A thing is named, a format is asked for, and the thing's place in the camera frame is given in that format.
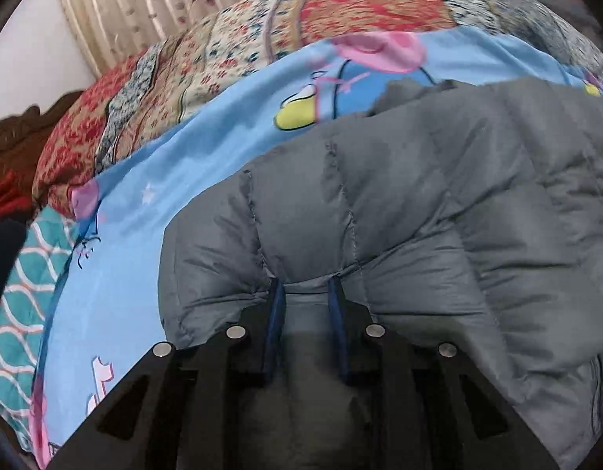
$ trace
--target red cloth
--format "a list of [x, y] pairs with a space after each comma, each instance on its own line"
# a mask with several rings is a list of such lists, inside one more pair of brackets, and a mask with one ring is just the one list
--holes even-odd
[[303, 44], [355, 32], [428, 32], [456, 26], [442, 0], [304, 0], [299, 19]]
[[69, 190], [94, 173], [94, 156], [106, 126], [109, 102], [131, 78], [143, 50], [106, 72], [64, 114], [44, 145], [36, 167], [32, 198], [73, 217]]
[[0, 182], [0, 219], [5, 219], [15, 212], [34, 212], [29, 196], [25, 196], [18, 188], [18, 175], [9, 170]]

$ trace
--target blue bedsheet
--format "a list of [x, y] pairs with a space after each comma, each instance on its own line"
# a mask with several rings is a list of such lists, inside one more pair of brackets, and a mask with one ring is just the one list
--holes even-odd
[[164, 340], [157, 280], [171, 218], [253, 157], [317, 122], [365, 111], [388, 81], [405, 76], [422, 85], [535, 76], [597, 90], [581, 70], [515, 37], [471, 27], [323, 40], [233, 85], [74, 198], [84, 240], [58, 287], [36, 377], [52, 451], [142, 354]]

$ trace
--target gray puffer jacket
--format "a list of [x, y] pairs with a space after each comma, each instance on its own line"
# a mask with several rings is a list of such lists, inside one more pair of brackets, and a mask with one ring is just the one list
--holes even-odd
[[203, 343], [284, 281], [281, 365], [243, 400], [247, 469], [358, 468], [364, 402], [332, 362], [326, 279], [417, 345], [465, 350], [576, 468], [603, 430], [603, 98], [525, 79], [391, 84], [194, 198], [159, 307]]

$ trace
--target paisley fabric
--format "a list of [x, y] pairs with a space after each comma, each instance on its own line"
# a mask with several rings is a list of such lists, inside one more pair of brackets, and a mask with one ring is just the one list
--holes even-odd
[[70, 187], [83, 185], [232, 84], [308, 43], [352, 32], [456, 25], [517, 36], [603, 84], [601, 52], [536, 0], [244, 0], [152, 47], [146, 60], [130, 59], [87, 90], [43, 152], [34, 197], [71, 217]]
[[131, 78], [115, 95], [108, 105], [108, 123], [103, 130], [103, 136], [97, 147], [94, 161], [95, 174], [101, 173], [112, 164], [116, 138], [120, 130], [136, 112], [141, 99], [149, 90], [153, 81], [158, 54], [164, 43], [158, 43], [149, 48], [144, 56], [138, 60], [136, 69]]

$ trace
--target teal wave pattern fabric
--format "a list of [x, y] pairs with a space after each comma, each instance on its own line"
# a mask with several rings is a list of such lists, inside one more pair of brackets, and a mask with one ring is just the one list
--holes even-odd
[[32, 407], [36, 367], [54, 291], [75, 246], [77, 228], [53, 208], [44, 208], [27, 238], [1, 297], [0, 414], [23, 449], [33, 450]]

